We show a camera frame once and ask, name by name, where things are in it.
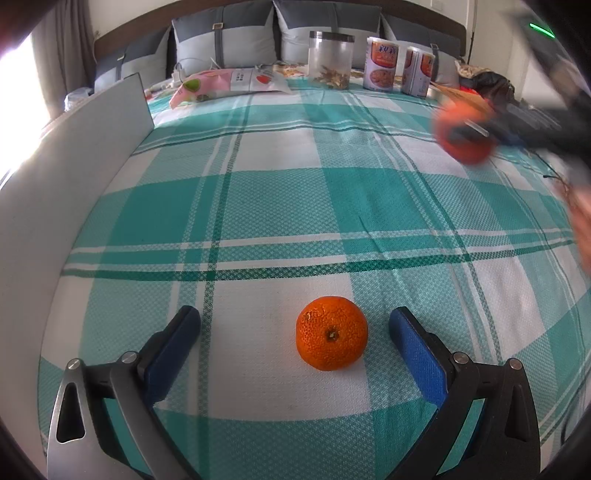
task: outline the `pink snack bag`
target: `pink snack bag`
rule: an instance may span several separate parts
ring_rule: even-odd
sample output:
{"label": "pink snack bag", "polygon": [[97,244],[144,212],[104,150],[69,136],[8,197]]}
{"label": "pink snack bag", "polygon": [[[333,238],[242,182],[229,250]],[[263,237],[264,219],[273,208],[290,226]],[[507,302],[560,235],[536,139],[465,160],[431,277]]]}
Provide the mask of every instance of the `pink snack bag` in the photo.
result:
{"label": "pink snack bag", "polygon": [[206,70],[187,77],[169,101],[170,108],[182,102],[202,102],[251,92],[291,93],[285,77],[266,69]]}

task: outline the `blue gripper pad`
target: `blue gripper pad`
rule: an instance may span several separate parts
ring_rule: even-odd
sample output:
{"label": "blue gripper pad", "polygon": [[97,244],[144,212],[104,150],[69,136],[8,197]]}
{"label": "blue gripper pad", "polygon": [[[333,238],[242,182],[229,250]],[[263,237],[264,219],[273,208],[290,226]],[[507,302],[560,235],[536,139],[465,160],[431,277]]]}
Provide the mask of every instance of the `blue gripper pad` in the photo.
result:
{"label": "blue gripper pad", "polygon": [[446,374],[417,329],[407,317],[406,308],[390,314],[390,338],[413,375],[423,398],[440,408],[447,398]]}
{"label": "blue gripper pad", "polygon": [[173,386],[178,372],[201,331],[199,312],[191,307],[182,321],[176,326],[169,324],[167,328],[170,327],[175,327],[174,331],[144,374],[146,405],[154,405],[154,403],[164,400],[168,395],[170,387]]}

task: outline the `plastic bag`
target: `plastic bag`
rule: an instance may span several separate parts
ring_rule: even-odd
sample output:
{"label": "plastic bag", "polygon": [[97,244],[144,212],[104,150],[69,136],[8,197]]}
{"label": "plastic bag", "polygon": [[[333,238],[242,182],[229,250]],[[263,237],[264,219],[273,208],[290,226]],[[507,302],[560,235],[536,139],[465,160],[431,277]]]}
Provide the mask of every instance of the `plastic bag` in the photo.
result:
{"label": "plastic bag", "polygon": [[285,77],[271,69],[207,70],[186,78],[168,104],[174,109],[181,102],[203,102],[214,98],[273,90],[291,93]]}
{"label": "plastic bag", "polygon": [[472,78],[460,78],[460,85],[473,89],[493,105],[505,106],[515,101],[515,87],[503,75],[491,71],[475,74]]}

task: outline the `clear plastic jar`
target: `clear plastic jar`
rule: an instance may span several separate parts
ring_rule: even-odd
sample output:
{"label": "clear plastic jar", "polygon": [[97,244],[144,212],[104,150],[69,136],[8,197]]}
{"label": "clear plastic jar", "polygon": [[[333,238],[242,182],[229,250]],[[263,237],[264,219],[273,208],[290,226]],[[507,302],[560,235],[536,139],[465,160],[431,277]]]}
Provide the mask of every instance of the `clear plastic jar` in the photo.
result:
{"label": "clear plastic jar", "polygon": [[310,32],[308,82],[339,90],[349,88],[354,42],[353,35]]}

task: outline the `black bag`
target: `black bag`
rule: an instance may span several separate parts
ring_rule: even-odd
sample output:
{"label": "black bag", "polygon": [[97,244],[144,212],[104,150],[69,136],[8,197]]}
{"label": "black bag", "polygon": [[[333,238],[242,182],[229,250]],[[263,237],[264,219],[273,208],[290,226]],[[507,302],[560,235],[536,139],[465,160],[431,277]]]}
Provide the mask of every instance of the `black bag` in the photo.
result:
{"label": "black bag", "polygon": [[496,106],[517,103],[515,87],[499,73],[482,72],[474,75],[471,79],[460,76],[460,85],[477,91],[481,97],[490,100]]}

